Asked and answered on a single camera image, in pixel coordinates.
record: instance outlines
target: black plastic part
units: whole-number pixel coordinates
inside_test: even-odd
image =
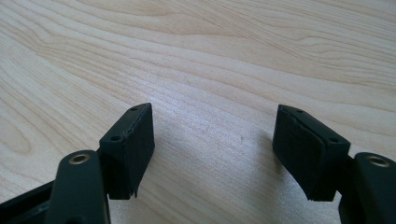
[[[396,223],[396,163],[362,152],[355,156],[354,184],[365,214],[365,223]]]
[[[108,167],[106,187],[110,199],[130,199],[154,151],[151,104],[132,107],[99,141],[98,153]]]
[[[303,110],[279,105],[273,149],[308,200],[330,202],[350,143]]]
[[[57,183],[59,182],[57,184],[57,192],[52,195],[54,199],[56,199],[55,203],[50,200],[53,188],[52,181],[5,203],[1,203],[0,223],[42,224],[45,222],[45,217],[50,209],[50,202],[51,204],[55,204],[51,206],[51,213],[55,215],[52,215],[52,219],[48,220],[47,223],[63,223],[58,218],[61,217],[58,216],[59,214],[71,214],[72,212],[76,212],[72,211],[73,209],[82,211],[82,209],[88,207],[90,207],[88,213],[84,211],[84,214],[87,214],[87,216],[84,215],[83,217],[78,216],[71,218],[67,223],[109,222],[107,197],[103,199],[103,197],[100,196],[98,198],[100,202],[97,199],[90,200],[88,197],[91,194],[98,194],[98,190],[102,191],[102,189],[103,193],[110,192],[112,199],[129,199],[131,194],[137,194],[137,188],[146,171],[154,149],[151,104],[138,105],[130,108],[101,139],[100,144],[101,148],[97,150],[97,153],[93,151],[88,152],[94,153],[95,163],[97,163],[96,158],[100,156],[101,169],[93,169],[93,166],[96,165],[92,164],[89,166],[89,170],[75,170],[76,172],[71,172],[69,176],[67,172],[70,172],[70,170],[68,171],[69,168],[65,167],[65,165],[68,164],[64,163],[64,160],[67,159],[63,159],[60,163],[60,170],[58,171],[60,177],[58,176],[55,180]],[[77,178],[83,176],[84,181],[77,181]],[[102,182],[99,181],[99,176],[103,178]],[[77,197],[77,195],[83,191],[83,195],[78,197],[78,201],[75,201],[76,198],[67,195],[71,193],[70,191],[74,190],[76,190],[76,192],[73,193],[73,197]],[[104,210],[102,208],[99,209],[96,205],[88,205],[91,203],[99,203],[102,208],[105,208],[105,214],[103,215]],[[105,222],[96,222],[98,217],[92,219],[93,213],[95,213],[96,216],[99,214],[98,217],[104,217],[103,220]]]
[[[52,182],[0,204],[0,223],[44,223]]]
[[[110,223],[100,160],[95,151],[77,151],[61,160],[45,223]]]
[[[343,195],[338,211],[343,224],[361,224],[366,219],[353,181],[354,175],[355,160],[348,156],[346,163],[337,169],[337,190]]]

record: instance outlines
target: small hole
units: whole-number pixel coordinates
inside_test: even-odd
[[[330,141],[333,143],[338,143],[338,139],[336,139],[336,138],[330,138]]]
[[[376,166],[389,167],[389,162],[377,156],[369,156],[367,157],[367,160],[369,160],[371,164],[374,164]]]
[[[81,164],[90,159],[90,155],[88,154],[79,154],[77,156],[72,157],[69,163],[73,165]]]
[[[111,141],[119,141],[120,137],[119,136],[112,136]]]
[[[79,155],[79,156],[76,156],[75,158],[73,158],[73,161],[74,162],[79,162],[79,161],[83,161],[83,160],[85,160],[85,156],[84,155]]]

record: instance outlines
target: light wood surface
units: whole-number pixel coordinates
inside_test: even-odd
[[[153,104],[156,148],[113,223],[339,223],[273,154],[278,104],[396,159],[396,3],[0,1],[0,203]]]

